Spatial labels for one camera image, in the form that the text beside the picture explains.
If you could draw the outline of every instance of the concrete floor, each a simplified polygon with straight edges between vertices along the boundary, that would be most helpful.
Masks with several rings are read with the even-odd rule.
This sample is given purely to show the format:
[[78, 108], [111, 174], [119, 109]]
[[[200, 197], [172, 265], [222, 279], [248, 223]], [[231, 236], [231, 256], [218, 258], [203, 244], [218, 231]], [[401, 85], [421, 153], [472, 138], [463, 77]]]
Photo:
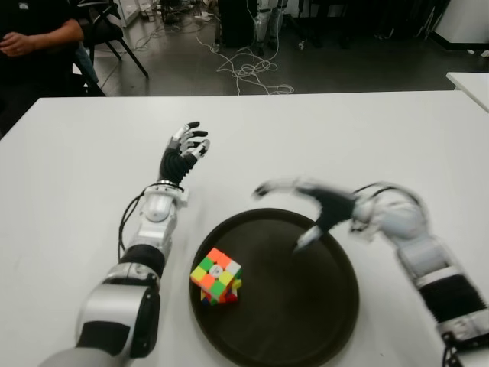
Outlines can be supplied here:
[[[131, 48], [140, 46], [159, 22], [136, 20], [125, 30]], [[214, 41], [215, 24], [198, 25], [186, 16], [180, 30], [161, 28], [135, 54], [150, 74], [146, 80], [126, 54], [122, 61], [102, 45], [96, 51], [95, 67], [102, 89], [108, 96], [223, 96], [236, 95], [236, 83], [229, 73], [217, 73], [224, 62], [200, 45]], [[307, 44], [297, 48], [298, 37], [284, 28], [275, 72], [261, 74], [263, 83], [289, 84], [295, 93], [390, 92], [453, 89], [445, 78], [449, 71], [487, 72], [487, 59], [466, 51], [449, 51], [427, 40], [379, 41], [357, 37], [350, 49], [338, 46], [334, 34], [323, 38], [323, 47]], [[231, 56], [235, 50], [222, 50]], [[273, 55], [266, 51], [265, 58]], [[243, 57], [242, 62], [250, 62]], [[263, 88], [240, 82], [241, 94], [265, 94]]]

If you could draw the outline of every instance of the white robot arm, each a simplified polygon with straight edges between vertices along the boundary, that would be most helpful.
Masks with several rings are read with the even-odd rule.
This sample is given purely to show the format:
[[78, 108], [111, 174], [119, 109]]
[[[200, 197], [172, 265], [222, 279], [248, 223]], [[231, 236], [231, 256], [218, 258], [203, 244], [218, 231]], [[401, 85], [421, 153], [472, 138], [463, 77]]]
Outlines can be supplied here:
[[[41, 367], [120, 367], [147, 356], [157, 340], [160, 279], [171, 250], [177, 210], [183, 205], [180, 182], [209, 150], [198, 122], [184, 125], [161, 160], [157, 182], [134, 198], [119, 227], [119, 261], [83, 305], [76, 324], [76, 347], [59, 352]], [[127, 248], [122, 231], [144, 197], [140, 226]]]
[[[367, 188], [376, 187], [370, 196]], [[321, 205], [316, 225], [297, 240], [296, 250], [305, 248], [333, 226], [352, 219], [352, 231], [380, 231], [393, 243], [407, 277], [435, 317], [436, 329], [446, 345], [443, 365], [459, 366], [454, 351], [483, 351], [489, 360], [489, 310], [461, 267], [430, 232], [423, 204], [401, 187], [376, 183], [354, 193], [301, 180], [272, 180], [259, 186], [261, 197], [271, 191], [292, 191], [311, 196]], [[382, 203], [388, 190], [401, 193], [401, 201]]]

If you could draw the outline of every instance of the green sticker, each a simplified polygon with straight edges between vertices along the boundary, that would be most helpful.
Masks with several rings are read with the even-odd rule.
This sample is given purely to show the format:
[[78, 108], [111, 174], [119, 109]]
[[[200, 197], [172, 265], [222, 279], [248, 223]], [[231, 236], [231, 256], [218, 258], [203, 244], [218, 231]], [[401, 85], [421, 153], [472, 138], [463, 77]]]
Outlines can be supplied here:
[[215, 298], [219, 298], [221, 297], [224, 289], [226, 289], [226, 286], [223, 283], [221, 283], [220, 281], [215, 281], [214, 284], [211, 286], [210, 293]]
[[204, 258], [200, 264], [199, 267], [204, 269], [205, 271], [209, 271], [209, 269], [214, 265], [214, 262], [210, 258]]

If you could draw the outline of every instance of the black tray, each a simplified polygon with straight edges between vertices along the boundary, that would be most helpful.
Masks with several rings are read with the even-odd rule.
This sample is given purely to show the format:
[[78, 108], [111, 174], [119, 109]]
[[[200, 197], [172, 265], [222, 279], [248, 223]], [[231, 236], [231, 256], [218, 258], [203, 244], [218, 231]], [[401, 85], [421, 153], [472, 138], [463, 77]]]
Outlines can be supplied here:
[[190, 302], [210, 343], [238, 365], [310, 367], [335, 356], [358, 315], [358, 284], [329, 234], [293, 255], [313, 221], [279, 209], [257, 209], [221, 223], [204, 240], [194, 269], [211, 248], [242, 266], [236, 304], [204, 305], [190, 282]]

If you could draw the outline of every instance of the person's arm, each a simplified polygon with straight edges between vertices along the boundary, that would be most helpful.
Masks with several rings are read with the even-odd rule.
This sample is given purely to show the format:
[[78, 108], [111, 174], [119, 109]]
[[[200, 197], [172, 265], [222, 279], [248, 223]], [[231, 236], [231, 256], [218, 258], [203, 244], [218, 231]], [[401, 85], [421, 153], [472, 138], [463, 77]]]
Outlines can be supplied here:
[[46, 34], [26, 36], [16, 32], [8, 33], [0, 42], [0, 51], [9, 57], [19, 57], [36, 50], [44, 50], [82, 40], [82, 28], [77, 21], [70, 19], [55, 31]]

